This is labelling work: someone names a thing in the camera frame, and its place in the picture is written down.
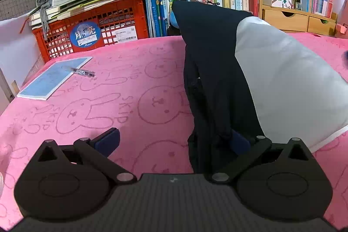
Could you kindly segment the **navy white jacket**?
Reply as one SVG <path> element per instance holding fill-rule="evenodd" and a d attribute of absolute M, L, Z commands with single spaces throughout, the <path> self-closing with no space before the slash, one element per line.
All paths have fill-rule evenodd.
<path fill-rule="evenodd" d="M 172 11 L 186 44 L 195 173 L 221 172 L 259 136 L 320 148 L 346 132 L 347 82 L 295 38 L 246 11 L 187 1 Z"/>

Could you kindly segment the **blue notebook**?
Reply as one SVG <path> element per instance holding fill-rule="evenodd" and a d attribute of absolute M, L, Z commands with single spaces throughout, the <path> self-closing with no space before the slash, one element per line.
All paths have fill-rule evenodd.
<path fill-rule="evenodd" d="M 93 57 L 73 58 L 53 63 L 48 69 L 31 81 L 17 97 L 33 100 L 47 100 L 70 76 L 74 69 L 81 69 Z"/>

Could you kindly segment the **pen on notebook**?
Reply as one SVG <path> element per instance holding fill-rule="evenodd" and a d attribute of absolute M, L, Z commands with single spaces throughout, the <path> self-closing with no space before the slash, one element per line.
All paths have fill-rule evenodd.
<path fill-rule="evenodd" d="M 67 67 L 67 66 L 64 66 L 63 69 L 84 77 L 89 77 L 89 78 L 95 77 L 95 72 L 93 71 L 87 71 L 85 69 L 79 69 L 79 68 L 73 68 L 73 67 Z"/>

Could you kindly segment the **pink bunny towel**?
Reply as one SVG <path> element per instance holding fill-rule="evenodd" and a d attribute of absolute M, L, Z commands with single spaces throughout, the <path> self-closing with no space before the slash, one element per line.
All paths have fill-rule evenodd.
<path fill-rule="evenodd" d="M 72 76 L 46 101 L 17 98 L 1 115 L 1 228 L 11 231 L 337 231 L 347 226 L 347 134 L 314 156 L 333 186 L 323 219 L 281 223 L 244 207 L 228 187 L 192 173 L 194 127 L 183 87 L 181 37 L 144 39 L 87 53 L 95 79 Z M 70 223 L 22 220 L 13 191 L 46 139 L 70 145 L 120 130 L 110 155 L 140 182 Z"/>

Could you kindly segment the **white paper sheet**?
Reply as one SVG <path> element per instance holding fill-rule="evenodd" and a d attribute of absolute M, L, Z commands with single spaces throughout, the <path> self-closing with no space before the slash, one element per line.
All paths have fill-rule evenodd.
<path fill-rule="evenodd" d="M 40 56 L 36 37 L 26 15 L 1 21 L 1 70 L 8 84 L 19 87 Z"/>

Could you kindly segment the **wooden drawer organizer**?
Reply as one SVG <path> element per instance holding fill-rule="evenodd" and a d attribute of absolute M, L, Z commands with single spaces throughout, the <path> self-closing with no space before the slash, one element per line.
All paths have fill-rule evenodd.
<path fill-rule="evenodd" d="M 275 8 L 263 5 L 259 17 L 284 32 L 309 32 L 334 36 L 336 20 L 295 9 Z"/>

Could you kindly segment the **red plastic crate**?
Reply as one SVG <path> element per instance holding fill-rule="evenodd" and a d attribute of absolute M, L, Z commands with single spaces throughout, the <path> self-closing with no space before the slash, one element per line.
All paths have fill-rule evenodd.
<path fill-rule="evenodd" d="M 43 60 L 149 37 L 145 0 L 118 0 L 32 32 Z"/>

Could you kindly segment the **blue plush toy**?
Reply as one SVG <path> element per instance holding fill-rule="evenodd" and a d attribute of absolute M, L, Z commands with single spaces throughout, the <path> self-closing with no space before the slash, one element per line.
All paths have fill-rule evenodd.
<path fill-rule="evenodd" d="M 174 28 L 179 29 L 179 25 L 177 24 L 177 20 L 173 11 L 170 12 L 169 21 Z"/>

